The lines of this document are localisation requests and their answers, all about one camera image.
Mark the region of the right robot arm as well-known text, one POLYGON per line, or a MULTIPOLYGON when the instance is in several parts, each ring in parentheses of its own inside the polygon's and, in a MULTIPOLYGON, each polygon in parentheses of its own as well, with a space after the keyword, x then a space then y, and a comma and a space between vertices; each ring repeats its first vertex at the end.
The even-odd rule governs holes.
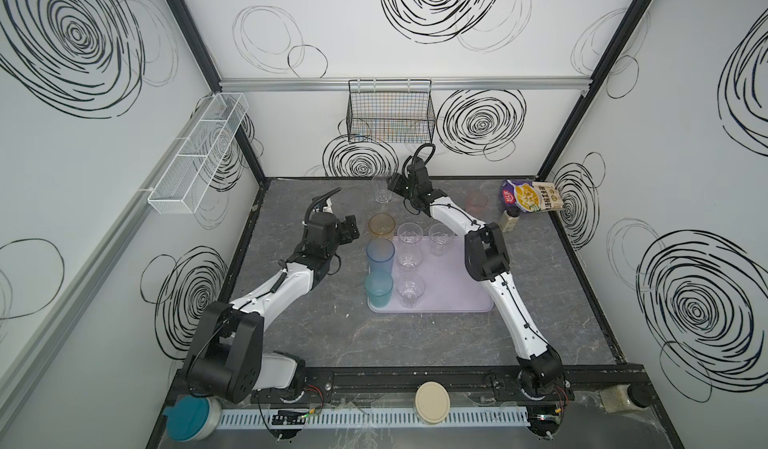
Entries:
POLYGON ((498 224, 475 218, 444 191, 434 188, 426 161, 418 156, 408 157, 401 171, 388 178, 388 188, 413 209, 464 239, 466 271, 486 289, 511 334, 523 393, 532 400, 542 400, 554 392, 564 379, 562 359, 538 329, 514 284, 498 224))

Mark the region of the blue plastic cup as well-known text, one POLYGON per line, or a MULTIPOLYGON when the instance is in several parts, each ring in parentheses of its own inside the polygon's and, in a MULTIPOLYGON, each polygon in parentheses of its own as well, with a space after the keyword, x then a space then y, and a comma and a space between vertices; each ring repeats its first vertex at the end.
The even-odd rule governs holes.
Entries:
POLYGON ((390 274, 395 258, 395 247, 390 239, 375 238, 366 246, 369 272, 390 274))

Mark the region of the yellow plastic cup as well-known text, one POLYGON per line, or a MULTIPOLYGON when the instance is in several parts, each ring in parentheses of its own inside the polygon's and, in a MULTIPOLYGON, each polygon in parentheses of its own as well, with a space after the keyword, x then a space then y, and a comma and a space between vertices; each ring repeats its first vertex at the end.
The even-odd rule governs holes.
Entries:
POLYGON ((395 218, 388 213, 376 213, 368 221, 372 239, 392 239, 396 229, 395 218))

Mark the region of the teal plastic cup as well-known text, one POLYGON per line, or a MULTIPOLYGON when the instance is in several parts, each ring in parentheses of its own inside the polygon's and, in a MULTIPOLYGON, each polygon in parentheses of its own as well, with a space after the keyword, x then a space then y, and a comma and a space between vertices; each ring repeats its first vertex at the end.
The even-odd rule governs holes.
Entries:
POLYGON ((372 271, 366 276, 364 287, 369 303, 375 308, 382 308, 391 299, 393 278, 389 272, 372 271))

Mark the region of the lilac plastic tray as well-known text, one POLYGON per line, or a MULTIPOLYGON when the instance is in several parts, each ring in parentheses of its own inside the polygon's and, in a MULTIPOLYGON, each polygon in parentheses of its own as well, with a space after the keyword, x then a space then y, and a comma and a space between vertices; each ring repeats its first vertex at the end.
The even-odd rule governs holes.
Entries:
POLYGON ((424 260, 415 270, 404 271, 394 259, 392 268, 393 290, 389 303, 382 308, 368 308, 380 314, 415 313, 485 313, 494 308, 494 302, 486 289, 473 280, 465 268, 464 243, 456 237, 448 252, 440 257, 430 253, 429 241, 419 243, 424 260), (421 301, 415 307, 401 304, 397 283, 401 275, 417 274, 426 284, 421 301))

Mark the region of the clear glass back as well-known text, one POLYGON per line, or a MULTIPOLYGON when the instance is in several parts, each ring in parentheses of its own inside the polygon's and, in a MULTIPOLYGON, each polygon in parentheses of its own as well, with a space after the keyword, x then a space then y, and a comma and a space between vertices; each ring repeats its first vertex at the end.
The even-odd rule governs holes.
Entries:
POLYGON ((373 178, 372 182, 374 201, 382 205, 388 204, 392 199, 392 192, 388 188, 387 178, 377 176, 373 178))

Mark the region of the clear faceted glass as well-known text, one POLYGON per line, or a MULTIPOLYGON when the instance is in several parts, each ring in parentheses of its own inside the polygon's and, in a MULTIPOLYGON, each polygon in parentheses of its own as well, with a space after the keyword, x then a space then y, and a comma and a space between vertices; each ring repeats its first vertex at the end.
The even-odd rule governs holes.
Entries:
POLYGON ((422 264, 424 255, 418 244, 404 244, 396 248, 396 258, 402 270, 411 271, 422 264))

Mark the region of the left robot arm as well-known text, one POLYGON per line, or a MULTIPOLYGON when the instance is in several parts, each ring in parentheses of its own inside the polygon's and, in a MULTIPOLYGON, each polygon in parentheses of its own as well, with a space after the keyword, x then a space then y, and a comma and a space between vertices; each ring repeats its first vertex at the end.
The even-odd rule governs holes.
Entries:
POLYGON ((329 274, 341 245, 360 236, 356 218, 327 211, 306 217, 302 239, 283 267, 250 293, 204 310, 185 359, 182 376, 189 393, 239 403, 253 391, 286 389, 300 361, 263 350, 265 330, 293 302, 329 274))

